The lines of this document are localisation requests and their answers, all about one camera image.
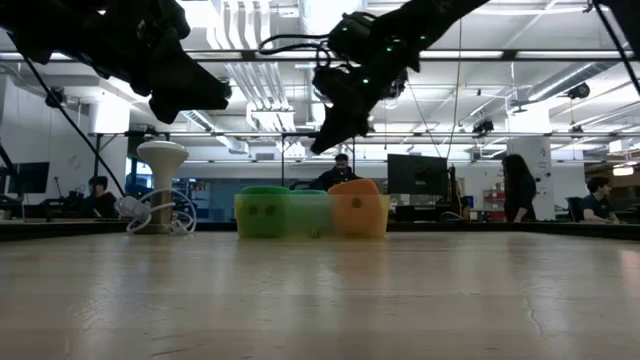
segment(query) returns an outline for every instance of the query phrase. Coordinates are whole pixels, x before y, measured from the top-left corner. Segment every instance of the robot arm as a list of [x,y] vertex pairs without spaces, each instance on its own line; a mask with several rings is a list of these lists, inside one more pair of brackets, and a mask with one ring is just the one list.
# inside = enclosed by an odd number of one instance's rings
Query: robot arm
[[151,110],[165,123],[182,110],[227,107],[229,85],[180,45],[190,28],[174,0],[5,0],[0,27],[35,62],[58,51],[151,95]]
[[[488,1],[411,0],[377,18],[360,12],[344,15],[326,36],[326,48],[315,47],[319,52],[330,50],[340,60],[360,66],[347,63],[335,68],[318,63],[313,84],[331,100],[333,107],[325,109],[325,122],[311,150],[319,154],[351,137],[366,135],[369,112],[388,93],[390,84],[397,82],[406,68],[420,70],[420,51],[429,48],[451,25]],[[631,47],[640,53],[640,1],[591,1],[612,10]],[[314,44],[301,47],[314,47]]]

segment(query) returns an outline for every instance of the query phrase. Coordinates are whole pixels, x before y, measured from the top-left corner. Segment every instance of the light green container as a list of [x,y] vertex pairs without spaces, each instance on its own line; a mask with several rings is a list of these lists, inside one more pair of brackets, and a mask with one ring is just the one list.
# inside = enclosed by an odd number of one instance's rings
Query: light green container
[[295,190],[289,197],[289,235],[318,238],[333,235],[329,195],[322,190]]
[[279,186],[251,186],[235,196],[240,238],[287,236],[287,212],[291,191]]

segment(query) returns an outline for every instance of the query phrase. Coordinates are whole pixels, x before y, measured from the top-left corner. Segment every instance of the translucent bin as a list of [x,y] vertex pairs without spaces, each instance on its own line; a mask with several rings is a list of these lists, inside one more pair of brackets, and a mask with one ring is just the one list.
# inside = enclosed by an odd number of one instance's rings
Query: translucent bin
[[383,238],[387,234],[388,195],[329,195],[338,237]]
[[278,186],[252,186],[235,197],[238,236],[283,238],[287,236],[288,200],[291,191]]
[[386,195],[238,194],[240,238],[384,238]]
[[296,237],[333,236],[331,202],[326,191],[296,190],[289,198],[289,235]]

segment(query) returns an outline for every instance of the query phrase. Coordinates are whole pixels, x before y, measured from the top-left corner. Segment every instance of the laboratory room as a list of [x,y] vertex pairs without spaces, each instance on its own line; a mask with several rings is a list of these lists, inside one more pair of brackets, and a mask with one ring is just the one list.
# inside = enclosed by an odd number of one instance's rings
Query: laboratory room
[[12,360],[640,354],[635,0],[7,0]]

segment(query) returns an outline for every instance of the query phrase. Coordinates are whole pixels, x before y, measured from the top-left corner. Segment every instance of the wooden table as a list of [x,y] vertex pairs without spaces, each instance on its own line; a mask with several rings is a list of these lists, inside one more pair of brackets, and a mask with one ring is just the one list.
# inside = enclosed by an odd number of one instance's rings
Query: wooden table
[[4,242],[0,350],[8,360],[635,360],[640,243],[527,233]]

